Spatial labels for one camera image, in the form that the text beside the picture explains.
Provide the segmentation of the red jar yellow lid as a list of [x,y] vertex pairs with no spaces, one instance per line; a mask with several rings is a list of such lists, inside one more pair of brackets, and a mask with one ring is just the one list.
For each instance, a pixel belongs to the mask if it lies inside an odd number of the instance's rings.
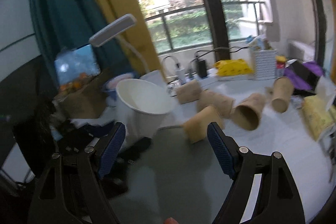
[[287,58],[285,56],[276,56],[276,77],[282,77],[286,66]]

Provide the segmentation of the white paper cup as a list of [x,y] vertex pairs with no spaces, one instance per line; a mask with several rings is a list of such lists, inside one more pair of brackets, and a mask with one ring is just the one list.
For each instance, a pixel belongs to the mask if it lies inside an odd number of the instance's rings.
[[164,88],[140,79],[120,81],[116,94],[115,117],[126,128],[125,147],[152,138],[177,104]]

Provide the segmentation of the brown paper cup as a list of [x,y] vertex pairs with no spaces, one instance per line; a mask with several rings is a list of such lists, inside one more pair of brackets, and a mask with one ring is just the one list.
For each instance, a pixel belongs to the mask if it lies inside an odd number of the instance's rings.
[[216,122],[221,129],[224,129],[224,120],[217,109],[209,105],[187,120],[182,128],[190,143],[194,144],[207,137],[207,127],[211,122]]
[[288,110],[294,86],[288,77],[280,77],[273,83],[271,105],[274,111],[284,113]]
[[209,89],[203,90],[197,101],[197,111],[202,111],[207,106],[213,106],[224,119],[228,119],[232,113],[235,99]]
[[200,83],[194,79],[176,89],[178,102],[185,103],[197,101],[201,97],[202,88]]

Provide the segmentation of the white air conditioner unit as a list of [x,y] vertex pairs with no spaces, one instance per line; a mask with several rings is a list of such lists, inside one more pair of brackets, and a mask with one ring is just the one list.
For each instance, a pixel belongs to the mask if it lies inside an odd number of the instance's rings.
[[297,40],[288,41],[288,52],[289,57],[303,62],[313,61],[315,57],[315,49],[313,46]]

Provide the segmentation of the purple bag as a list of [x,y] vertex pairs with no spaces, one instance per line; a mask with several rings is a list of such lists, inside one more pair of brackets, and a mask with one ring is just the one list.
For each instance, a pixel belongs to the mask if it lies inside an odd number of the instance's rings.
[[323,69],[315,62],[293,62],[285,68],[284,76],[290,79],[294,86],[294,96],[314,96],[318,80],[324,76]]

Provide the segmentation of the brown paper cup front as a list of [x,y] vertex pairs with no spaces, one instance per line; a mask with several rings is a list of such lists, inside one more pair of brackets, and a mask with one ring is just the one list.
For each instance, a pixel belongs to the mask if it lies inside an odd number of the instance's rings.
[[207,127],[211,122],[216,122],[221,129],[224,129],[224,120],[217,109],[209,105],[187,120],[182,128],[190,143],[194,144],[207,137]]

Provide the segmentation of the white charger plug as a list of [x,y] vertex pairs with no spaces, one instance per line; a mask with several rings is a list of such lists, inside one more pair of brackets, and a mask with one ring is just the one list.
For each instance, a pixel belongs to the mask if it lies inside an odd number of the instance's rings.
[[181,82],[181,84],[184,85],[187,82],[186,75],[185,75],[185,69],[183,67],[176,67],[175,73],[176,73],[177,78]]

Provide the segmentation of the brown paper cup middle back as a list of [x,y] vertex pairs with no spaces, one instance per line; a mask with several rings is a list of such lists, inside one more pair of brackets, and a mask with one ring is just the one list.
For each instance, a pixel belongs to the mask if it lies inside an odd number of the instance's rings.
[[197,111],[202,111],[207,106],[213,106],[224,119],[228,119],[232,113],[235,99],[209,89],[203,90],[197,101]]

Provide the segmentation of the yellow tissue pack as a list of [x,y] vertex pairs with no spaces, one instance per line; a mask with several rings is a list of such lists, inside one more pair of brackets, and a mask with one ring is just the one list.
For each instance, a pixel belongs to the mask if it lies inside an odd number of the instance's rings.
[[335,132],[335,84],[328,78],[319,78],[316,95],[303,99],[302,112],[315,141]]

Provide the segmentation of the brown paper cup far right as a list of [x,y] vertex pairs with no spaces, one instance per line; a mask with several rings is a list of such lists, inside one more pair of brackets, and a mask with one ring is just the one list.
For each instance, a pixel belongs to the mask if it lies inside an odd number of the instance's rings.
[[273,83],[271,105],[274,111],[284,113],[288,110],[294,86],[288,77],[280,77]]

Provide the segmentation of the yellow snack package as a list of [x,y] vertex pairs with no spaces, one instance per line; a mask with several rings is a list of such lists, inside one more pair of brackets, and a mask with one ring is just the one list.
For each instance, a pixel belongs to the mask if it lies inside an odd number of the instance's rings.
[[220,60],[214,64],[217,69],[217,75],[220,77],[248,75],[253,70],[244,59]]

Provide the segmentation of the black power adapter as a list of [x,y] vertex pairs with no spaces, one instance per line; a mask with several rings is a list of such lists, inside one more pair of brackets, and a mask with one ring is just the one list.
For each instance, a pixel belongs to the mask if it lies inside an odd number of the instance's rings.
[[195,61],[195,65],[196,65],[197,75],[201,79],[206,78],[207,77],[207,63],[206,63],[206,61],[198,58]]

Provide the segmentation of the grey round tray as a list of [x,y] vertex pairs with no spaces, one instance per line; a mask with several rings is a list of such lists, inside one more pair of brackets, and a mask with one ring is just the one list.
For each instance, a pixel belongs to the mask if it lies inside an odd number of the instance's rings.
[[207,139],[191,144],[182,128],[166,127],[129,167],[127,193],[110,204],[121,223],[212,223],[231,184]]

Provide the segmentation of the cardboard box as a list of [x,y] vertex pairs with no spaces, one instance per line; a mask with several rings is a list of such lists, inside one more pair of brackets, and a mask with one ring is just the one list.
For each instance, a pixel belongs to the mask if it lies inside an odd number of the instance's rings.
[[107,94],[103,85],[112,77],[108,71],[103,71],[81,89],[70,94],[60,93],[54,97],[61,111],[71,119],[95,119],[106,108]]

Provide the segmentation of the bag of fruit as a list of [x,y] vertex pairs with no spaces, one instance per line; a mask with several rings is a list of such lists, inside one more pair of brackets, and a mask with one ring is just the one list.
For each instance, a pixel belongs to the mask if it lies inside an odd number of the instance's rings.
[[90,44],[61,51],[56,56],[54,65],[60,94],[77,91],[100,74],[100,67]]

